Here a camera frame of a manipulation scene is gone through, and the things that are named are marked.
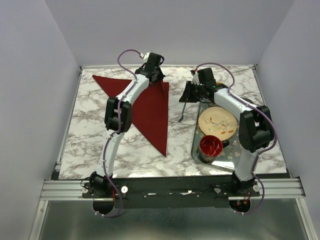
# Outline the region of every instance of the gray floor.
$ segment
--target gray floor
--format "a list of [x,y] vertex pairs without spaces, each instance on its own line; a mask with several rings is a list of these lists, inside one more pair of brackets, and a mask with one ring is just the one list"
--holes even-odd
[[249,215],[226,208],[127,209],[94,215],[88,201],[50,202],[41,240],[307,240],[294,199],[265,200]]

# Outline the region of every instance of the mug handle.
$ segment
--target mug handle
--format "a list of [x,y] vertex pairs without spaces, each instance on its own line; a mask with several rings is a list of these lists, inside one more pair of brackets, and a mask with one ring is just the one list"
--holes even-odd
[[225,141],[222,142],[222,147],[223,148],[225,148],[225,147],[227,147],[229,145],[230,145],[230,141],[229,140],[225,140]]

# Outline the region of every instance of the white wall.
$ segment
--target white wall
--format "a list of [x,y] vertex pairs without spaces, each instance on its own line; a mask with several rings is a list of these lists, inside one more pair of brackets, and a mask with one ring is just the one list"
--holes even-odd
[[79,68],[43,0],[0,1],[0,239],[26,240]]
[[295,0],[257,73],[290,172],[320,237],[320,1]]
[[[117,64],[125,49],[166,64],[256,64],[293,0],[46,0],[82,66]],[[135,54],[125,63],[140,63]]]

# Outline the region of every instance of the wooden plate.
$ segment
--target wooden plate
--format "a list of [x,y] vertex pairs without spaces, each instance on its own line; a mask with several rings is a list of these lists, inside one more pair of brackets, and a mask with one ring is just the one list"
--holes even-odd
[[221,107],[209,107],[198,119],[201,131],[205,135],[213,135],[221,141],[231,138],[237,130],[236,118]]

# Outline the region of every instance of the mug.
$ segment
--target mug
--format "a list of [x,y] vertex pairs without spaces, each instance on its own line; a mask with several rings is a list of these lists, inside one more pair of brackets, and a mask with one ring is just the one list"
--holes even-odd
[[198,159],[204,164],[212,164],[222,152],[223,148],[228,146],[228,140],[220,141],[219,138],[212,135],[204,136],[196,149]]

